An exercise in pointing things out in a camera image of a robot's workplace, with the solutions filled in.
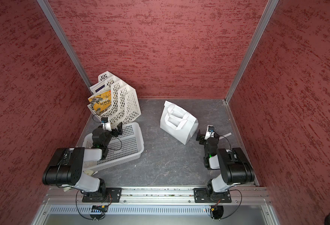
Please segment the white perforated plastic basket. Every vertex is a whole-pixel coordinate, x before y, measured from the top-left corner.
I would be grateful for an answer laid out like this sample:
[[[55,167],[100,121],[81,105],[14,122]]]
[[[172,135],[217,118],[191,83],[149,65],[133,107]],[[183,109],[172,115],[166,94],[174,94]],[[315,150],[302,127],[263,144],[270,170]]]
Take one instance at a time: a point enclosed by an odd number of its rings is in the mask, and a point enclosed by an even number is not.
[[[141,157],[144,151],[142,132],[137,122],[123,125],[123,135],[113,138],[106,159],[83,163],[84,170],[100,171]]]

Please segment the white insulated delivery bag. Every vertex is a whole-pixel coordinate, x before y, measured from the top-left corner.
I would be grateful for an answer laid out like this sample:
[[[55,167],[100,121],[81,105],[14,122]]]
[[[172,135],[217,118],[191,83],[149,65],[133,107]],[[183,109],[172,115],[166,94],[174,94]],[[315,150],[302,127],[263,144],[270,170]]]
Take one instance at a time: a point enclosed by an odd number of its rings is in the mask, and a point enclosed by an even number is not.
[[[178,105],[165,101],[160,128],[186,145],[198,129],[198,119]]]

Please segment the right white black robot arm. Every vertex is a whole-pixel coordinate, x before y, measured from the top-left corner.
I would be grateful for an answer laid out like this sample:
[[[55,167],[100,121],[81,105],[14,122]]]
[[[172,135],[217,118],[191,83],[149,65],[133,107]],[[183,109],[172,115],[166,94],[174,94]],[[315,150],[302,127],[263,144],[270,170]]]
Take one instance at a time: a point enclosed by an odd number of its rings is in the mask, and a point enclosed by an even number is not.
[[[208,170],[220,170],[220,175],[207,182],[205,188],[194,188],[196,203],[230,203],[230,189],[255,180],[254,170],[241,148],[220,149],[219,136],[215,132],[197,134],[196,140],[204,146],[204,166]]]

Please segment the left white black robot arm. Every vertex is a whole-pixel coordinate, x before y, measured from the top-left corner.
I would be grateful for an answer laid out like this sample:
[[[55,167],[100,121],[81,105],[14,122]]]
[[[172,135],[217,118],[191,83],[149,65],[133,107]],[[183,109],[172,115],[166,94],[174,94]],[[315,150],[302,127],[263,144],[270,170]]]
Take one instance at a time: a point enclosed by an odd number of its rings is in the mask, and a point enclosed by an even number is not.
[[[105,160],[108,147],[113,138],[123,134],[123,123],[112,129],[108,121],[92,132],[93,146],[91,148],[58,148],[46,167],[42,182],[47,186],[58,188],[73,188],[84,195],[84,202],[111,201],[111,194],[106,190],[103,179],[95,178],[84,172],[83,164],[90,161]]]

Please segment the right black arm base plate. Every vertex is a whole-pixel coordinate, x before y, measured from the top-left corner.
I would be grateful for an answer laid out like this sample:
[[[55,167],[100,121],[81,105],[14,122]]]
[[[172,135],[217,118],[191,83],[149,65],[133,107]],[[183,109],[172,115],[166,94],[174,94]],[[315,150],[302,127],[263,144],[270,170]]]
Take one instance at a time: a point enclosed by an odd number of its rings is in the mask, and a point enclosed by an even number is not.
[[[216,193],[206,188],[194,188],[194,199],[196,203],[231,203],[232,199],[229,191]]]

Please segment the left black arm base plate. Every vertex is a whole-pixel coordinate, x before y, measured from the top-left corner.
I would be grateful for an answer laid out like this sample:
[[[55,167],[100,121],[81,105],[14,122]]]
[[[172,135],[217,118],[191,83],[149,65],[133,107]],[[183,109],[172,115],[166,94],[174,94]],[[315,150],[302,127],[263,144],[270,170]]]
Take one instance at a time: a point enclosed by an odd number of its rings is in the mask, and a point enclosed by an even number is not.
[[[118,203],[120,201],[122,188],[120,187],[109,187],[105,193],[92,192],[83,193],[83,203]]]

